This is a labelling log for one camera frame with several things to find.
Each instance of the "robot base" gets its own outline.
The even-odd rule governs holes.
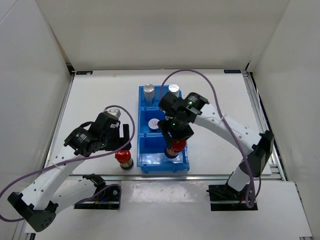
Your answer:
[[[118,210],[120,208],[121,191],[118,186],[107,188],[96,199],[76,203],[74,209]]]
[[[232,188],[221,185],[209,185],[211,211],[257,211],[257,203],[252,208],[246,206],[245,198],[249,185],[247,184],[241,192]]]

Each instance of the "cylindrical object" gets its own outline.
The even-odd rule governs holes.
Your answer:
[[[174,159],[185,149],[186,145],[186,139],[174,140],[171,148],[168,148],[167,146],[164,148],[164,154],[167,158]]]
[[[177,84],[170,84],[169,85],[169,92],[174,94],[177,98],[179,97],[180,87]]]
[[[150,131],[156,132],[159,130],[158,122],[159,122],[159,119],[156,119],[156,118],[152,118],[149,120],[148,127]]]
[[[143,87],[143,95],[145,99],[145,104],[151,106],[155,102],[155,86],[152,84],[146,84]]]
[[[134,165],[134,161],[131,158],[131,153],[129,150],[120,150],[116,152],[115,158],[120,164],[120,167],[124,170],[131,169]]]

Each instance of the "red bottle cap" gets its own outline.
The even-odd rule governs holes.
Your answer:
[[[115,153],[114,156],[119,163],[124,163],[131,158],[131,153],[129,150],[120,150]]]
[[[173,144],[171,147],[172,151],[181,152],[187,145],[186,139],[173,140]]]

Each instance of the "white table surface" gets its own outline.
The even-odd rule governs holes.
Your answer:
[[[293,182],[263,180],[257,211],[211,211],[206,192],[210,181],[120,184],[120,210],[69,207],[35,240],[299,240],[311,236]],[[33,230],[27,226],[25,232]]]
[[[76,75],[67,100],[63,118],[60,124],[51,157],[61,150],[64,139],[80,124],[94,121],[98,114],[109,105],[125,107],[133,116],[138,130],[138,89],[145,84],[161,85],[163,80],[173,70],[108,70],[94,71],[92,75]],[[258,131],[258,125],[247,93],[243,75],[225,74],[222,69],[201,70],[216,89],[219,103],[224,114],[237,120],[244,126]],[[190,92],[196,92],[215,104],[214,96],[208,83],[195,73],[180,72],[172,76],[166,84],[178,84],[182,97]],[[122,111],[121,123],[129,123],[130,119]],[[179,176],[179,175],[229,175],[241,161],[238,149],[214,133],[191,125],[194,136],[188,140],[188,159],[190,171],[150,172],[147,175]],[[135,166],[131,170],[120,168],[114,156],[106,156],[88,160],[79,165],[73,174],[100,175],[145,175],[136,166],[137,135],[131,142],[131,155]],[[269,165],[263,174],[271,174]]]

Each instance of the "white bottle cap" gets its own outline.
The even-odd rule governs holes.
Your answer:
[[[159,119],[156,119],[156,118],[150,119],[148,122],[149,129],[153,132],[158,131],[159,130],[158,122],[159,122]]]

